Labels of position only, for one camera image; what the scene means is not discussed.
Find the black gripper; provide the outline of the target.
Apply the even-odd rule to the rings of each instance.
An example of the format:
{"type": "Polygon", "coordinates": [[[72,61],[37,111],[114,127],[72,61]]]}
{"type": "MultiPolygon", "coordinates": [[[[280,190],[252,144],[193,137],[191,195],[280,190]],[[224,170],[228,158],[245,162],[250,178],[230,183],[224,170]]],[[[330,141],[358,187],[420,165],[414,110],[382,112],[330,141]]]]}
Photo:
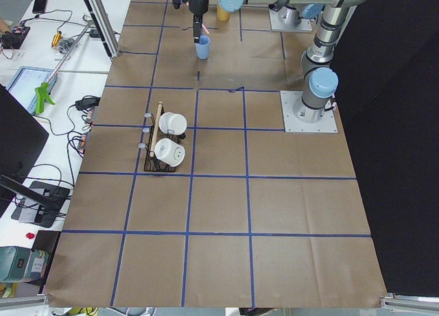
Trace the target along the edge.
{"type": "MultiPolygon", "coordinates": [[[[172,0],[174,9],[178,10],[182,4],[186,4],[189,0],[172,0]]],[[[194,43],[200,42],[202,35],[202,15],[193,15],[193,41],[194,43]]]]}

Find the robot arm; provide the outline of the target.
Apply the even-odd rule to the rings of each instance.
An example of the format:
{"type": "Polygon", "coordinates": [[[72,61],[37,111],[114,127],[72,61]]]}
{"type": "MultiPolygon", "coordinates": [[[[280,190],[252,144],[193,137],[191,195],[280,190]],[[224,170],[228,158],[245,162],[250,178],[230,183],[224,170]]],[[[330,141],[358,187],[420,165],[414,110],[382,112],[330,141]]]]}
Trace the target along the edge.
{"type": "Polygon", "coordinates": [[[172,0],[172,3],[176,10],[182,4],[189,4],[189,10],[193,14],[193,41],[199,43],[202,35],[203,16],[209,10],[209,0],[172,0]]]}
{"type": "Polygon", "coordinates": [[[319,121],[326,111],[325,105],[333,96],[338,77],[330,68],[333,50],[340,37],[350,9],[367,0],[217,0],[227,12],[238,11],[243,4],[266,4],[275,12],[289,5],[323,5],[313,44],[301,58],[305,88],[301,99],[294,104],[296,118],[305,123],[319,121]]]}

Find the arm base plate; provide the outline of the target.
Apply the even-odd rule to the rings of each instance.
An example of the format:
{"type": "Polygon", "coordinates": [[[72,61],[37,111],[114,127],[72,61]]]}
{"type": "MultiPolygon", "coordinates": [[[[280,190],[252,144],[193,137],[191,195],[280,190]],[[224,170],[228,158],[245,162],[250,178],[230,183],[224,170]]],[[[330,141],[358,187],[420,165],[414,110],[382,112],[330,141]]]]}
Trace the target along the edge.
{"type": "Polygon", "coordinates": [[[281,90],[284,128],[287,133],[337,134],[331,102],[313,110],[302,102],[302,91],[281,90]]]}
{"type": "Polygon", "coordinates": [[[273,32],[311,33],[309,19],[302,19],[296,8],[283,7],[278,12],[269,10],[270,27],[273,32]]]}

